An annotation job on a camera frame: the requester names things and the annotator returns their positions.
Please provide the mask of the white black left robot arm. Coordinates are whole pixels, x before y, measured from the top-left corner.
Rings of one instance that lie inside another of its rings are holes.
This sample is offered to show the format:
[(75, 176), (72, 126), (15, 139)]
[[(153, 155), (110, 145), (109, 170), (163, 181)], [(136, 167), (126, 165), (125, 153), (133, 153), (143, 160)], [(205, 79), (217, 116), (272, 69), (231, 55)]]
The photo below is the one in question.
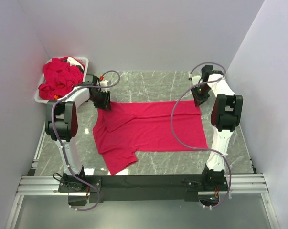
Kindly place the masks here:
[(45, 132), (56, 143), (64, 162), (60, 184), (80, 192), (86, 187), (85, 172), (76, 149), (75, 136), (78, 131), (77, 108), (92, 101), (97, 109), (110, 111), (110, 80), (104, 74), (97, 77), (87, 75), (85, 81), (61, 99), (46, 104)]

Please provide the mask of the red t shirt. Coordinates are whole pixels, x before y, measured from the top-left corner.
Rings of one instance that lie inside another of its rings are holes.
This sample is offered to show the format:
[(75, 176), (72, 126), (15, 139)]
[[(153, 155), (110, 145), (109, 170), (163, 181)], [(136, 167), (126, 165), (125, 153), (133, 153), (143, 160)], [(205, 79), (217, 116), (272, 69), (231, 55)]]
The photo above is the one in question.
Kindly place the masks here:
[(97, 111), (93, 136), (111, 175), (136, 163), (137, 151), (188, 151), (207, 148), (201, 110), (193, 101), (111, 102)]

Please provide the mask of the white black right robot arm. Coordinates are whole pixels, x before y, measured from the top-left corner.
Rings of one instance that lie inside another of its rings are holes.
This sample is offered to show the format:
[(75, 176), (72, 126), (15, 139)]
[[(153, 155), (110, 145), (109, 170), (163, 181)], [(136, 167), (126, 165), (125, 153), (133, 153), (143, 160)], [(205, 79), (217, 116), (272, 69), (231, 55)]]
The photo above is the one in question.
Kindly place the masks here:
[(212, 150), (200, 180), (205, 190), (226, 185), (226, 153), (230, 138), (240, 124), (243, 107), (243, 97), (229, 87), (224, 78), (224, 70), (215, 70), (213, 64), (206, 64), (201, 68), (198, 86), (191, 89), (195, 106), (199, 107), (206, 102), (210, 92), (215, 96), (215, 103), (210, 118), (213, 126)]

